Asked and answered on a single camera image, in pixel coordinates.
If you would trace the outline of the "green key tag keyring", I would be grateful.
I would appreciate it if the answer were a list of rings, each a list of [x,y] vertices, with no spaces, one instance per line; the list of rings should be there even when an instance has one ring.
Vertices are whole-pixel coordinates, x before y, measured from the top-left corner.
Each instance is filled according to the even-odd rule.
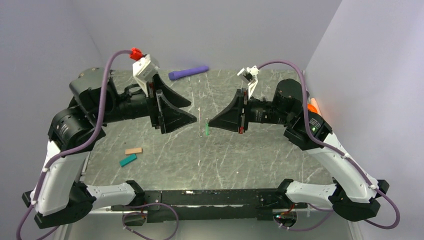
[[[206,136],[210,135],[210,127],[209,127],[209,119],[208,118],[205,119],[205,135]]]

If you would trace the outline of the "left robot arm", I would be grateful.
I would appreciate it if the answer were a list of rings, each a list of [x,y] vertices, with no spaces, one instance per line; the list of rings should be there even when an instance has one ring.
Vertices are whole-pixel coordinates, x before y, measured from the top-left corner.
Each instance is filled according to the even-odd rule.
[[[191,102],[169,88],[158,73],[149,83],[152,96],[146,95],[137,84],[119,93],[113,76],[112,70],[100,67],[83,71],[70,82],[73,98],[69,106],[51,121],[46,172],[40,192],[27,191],[22,195],[27,206],[36,201],[34,221],[40,229],[75,223],[90,211],[104,207],[121,205],[137,210],[145,203],[145,192],[134,180],[109,186],[80,181],[86,158],[96,142],[106,135],[101,129],[94,136],[103,83],[106,83],[106,96],[101,127],[149,117],[155,129],[168,134],[197,121],[185,111]]]

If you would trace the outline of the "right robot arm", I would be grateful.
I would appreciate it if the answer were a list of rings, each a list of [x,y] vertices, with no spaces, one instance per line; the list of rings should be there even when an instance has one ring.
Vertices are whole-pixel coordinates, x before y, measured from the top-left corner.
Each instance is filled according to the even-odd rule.
[[[208,125],[239,134],[243,134],[250,123],[283,125],[284,136],[319,161],[334,178],[333,183],[327,185],[286,178],[275,191],[273,207],[312,204],[329,208],[351,222],[375,217],[381,207],[380,194],[369,185],[374,184],[386,193],[388,182],[371,176],[364,178],[364,172],[346,160],[346,151],[319,114],[309,111],[305,121],[302,96],[302,86],[294,79],[281,80],[271,101],[248,97],[245,89],[238,89],[231,103]]]

